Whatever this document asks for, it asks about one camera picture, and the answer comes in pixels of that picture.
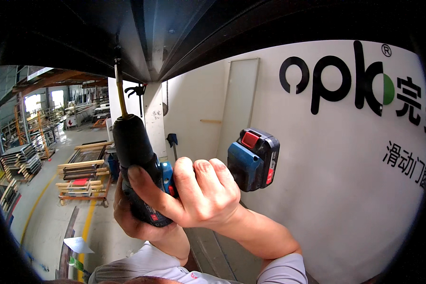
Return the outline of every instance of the hand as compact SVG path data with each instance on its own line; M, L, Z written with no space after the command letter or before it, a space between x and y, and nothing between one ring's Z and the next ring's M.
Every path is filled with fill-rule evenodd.
M114 218L128 236L151 242L159 241L174 231L177 227L176 223L171 223L163 228L157 228L134 218L131 215L130 203L122 190L122 181L123 178L120 173L119 180L117 181L117 189L115 190Z
M179 198L165 194L141 167L128 169L130 183L148 205L182 227L216 230L241 207L240 190L228 168L218 159L176 161L173 177Z

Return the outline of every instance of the drill bit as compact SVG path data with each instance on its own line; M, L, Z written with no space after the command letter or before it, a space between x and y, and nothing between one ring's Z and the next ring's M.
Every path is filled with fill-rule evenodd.
M120 108L122 109L122 118L127 120L129 115L126 111L125 105L125 94L123 92L123 76L122 76L122 68L120 66L121 60L121 52L120 46L115 47L115 80L117 82L117 89L119 91L119 100L120 100Z

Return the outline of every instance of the forearm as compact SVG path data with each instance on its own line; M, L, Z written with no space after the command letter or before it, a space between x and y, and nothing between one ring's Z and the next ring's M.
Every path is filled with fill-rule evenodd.
M301 254L299 243L286 227L241 205L231 220L215 231L236 240L249 252L264 259Z
M163 253L178 258L181 266L186 264L190 246L182 227L177 225L177 227L163 239L159 241L150 241L150 243Z

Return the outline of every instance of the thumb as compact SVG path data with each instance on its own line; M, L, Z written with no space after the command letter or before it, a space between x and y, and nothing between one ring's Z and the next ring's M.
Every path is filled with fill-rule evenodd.
M182 203L158 188L142 167L131 166L128 169L128 178L133 190L148 205L175 222L182 218Z

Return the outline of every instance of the yellow floor line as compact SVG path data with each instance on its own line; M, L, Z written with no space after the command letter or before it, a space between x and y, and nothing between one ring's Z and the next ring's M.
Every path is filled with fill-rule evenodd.
M93 217L93 212L95 210L95 205L96 205L96 200L92 200L90 202L90 207L89 207L89 213L87 214L87 219L85 220L85 225L84 225L84 230L82 231L82 238L84 239L84 241L87 241L87 238L89 236L89 230L90 230L90 225L92 223L92 217ZM84 264L84 259L85 259L85 253L80 253L79 254L79 261ZM83 276L84 273L80 270L77 271L77 281L79 282L84 282L83 280Z
M46 184L44 189L41 191L40 196L38 196L38 199L36 199L35 204L33 205L32 210L30 211L30 215L27 218L27 222L25 222L25 226L23 228L22 237L20 238L20 245L23 246L23 240L25 238L25 234L27 233L27 227L28 223L30 223L30 219L32 218L33 211L35 210L36 206L38 205L38 202L40 201L41 197L44 195L44 192L46 192L46 189L49 187L49 185L53 182L53 179L55 179L57 174L54 174L53 177L50 179L50 181Z

